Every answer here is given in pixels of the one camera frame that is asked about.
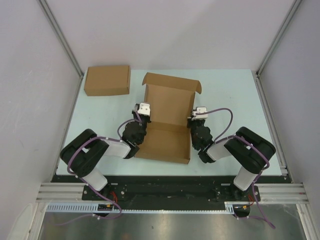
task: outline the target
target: red wire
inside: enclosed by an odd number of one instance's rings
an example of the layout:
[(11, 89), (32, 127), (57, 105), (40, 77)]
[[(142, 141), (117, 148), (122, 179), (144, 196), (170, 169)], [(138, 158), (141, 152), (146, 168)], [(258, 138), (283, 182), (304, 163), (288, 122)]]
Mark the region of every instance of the red wire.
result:
[(253, 197), (250, 195), (250, 193), (248, 194), (248, 198), (249, 198), (249, 201), (252, 202), (250, 204), (250, 206), (252, 206), (254, 203), (255, 203), (255, 200), (253, 199)]
[(113, 200), (117, 203), (118, 202), (118, 198), (117, 195), (114, 191), (111, 191), (110, 194), (113, 196)]

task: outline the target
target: white wall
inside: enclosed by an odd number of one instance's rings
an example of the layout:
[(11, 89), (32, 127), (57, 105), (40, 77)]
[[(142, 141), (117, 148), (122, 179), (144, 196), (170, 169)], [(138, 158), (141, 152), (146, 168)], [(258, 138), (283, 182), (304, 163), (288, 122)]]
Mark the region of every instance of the white wall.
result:
[(0, 239), (53, 170), (79, 83), (36, 0), (0, 0)]
[(48, 0), (82, 71), (257, 70), (294, 0)]
[(302, 3), (262, 73), (289, 170), (320, 224), (320, 1)]

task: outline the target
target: metal floor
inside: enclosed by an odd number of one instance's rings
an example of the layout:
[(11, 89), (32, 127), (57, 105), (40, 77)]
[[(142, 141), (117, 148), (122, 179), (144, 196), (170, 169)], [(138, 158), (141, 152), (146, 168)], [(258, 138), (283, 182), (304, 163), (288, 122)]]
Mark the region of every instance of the metal floor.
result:
[[(295, 205), (264, 205), (276, 226), (236, 220), (229, 214), (124, 214), (114, 220), (91, 216), (64, 226), (55, 224), (78, 213), (46, 213), (39, 240), (306, 240)], [(254, 206), (251, 215), (258, 215)]]

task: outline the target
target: cardboard box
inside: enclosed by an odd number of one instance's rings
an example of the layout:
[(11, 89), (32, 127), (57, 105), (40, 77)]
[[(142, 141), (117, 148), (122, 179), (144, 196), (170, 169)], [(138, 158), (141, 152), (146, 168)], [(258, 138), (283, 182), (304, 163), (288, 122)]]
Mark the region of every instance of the cardboard box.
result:
[(193, 109), (196, 92), (202, 92), (201, 83), (148, 72), (142, 85), (146, 85), (144, 101), (150, 104), (151, 123), (135, 156), (188, 164), (191, 136), (187, 117)]
[(91, 66), (88, 68), (84, 91), (88, 96), (129, 94), (130, 66)]

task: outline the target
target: black mounting plate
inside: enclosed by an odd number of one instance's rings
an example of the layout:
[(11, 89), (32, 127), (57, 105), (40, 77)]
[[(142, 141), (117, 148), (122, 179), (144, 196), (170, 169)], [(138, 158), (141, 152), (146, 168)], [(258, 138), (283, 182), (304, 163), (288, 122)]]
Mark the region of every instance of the black mounting plate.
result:
[[(241, 200), (230, 197), (230, 188), (230, 185), (200, 183), (113, 183), (108, 184), (100, 193), (113, 200), (110, 192), (114, 192), (118, 204), (127, 210), (210, 211), (225, 210), (224, 202), (227, 201), (249, 202), (248, 194)], [(255, 190), (260, 200), (258, 187)], [(82, 200), (103, 201), (88, 186), (83, 188)]]

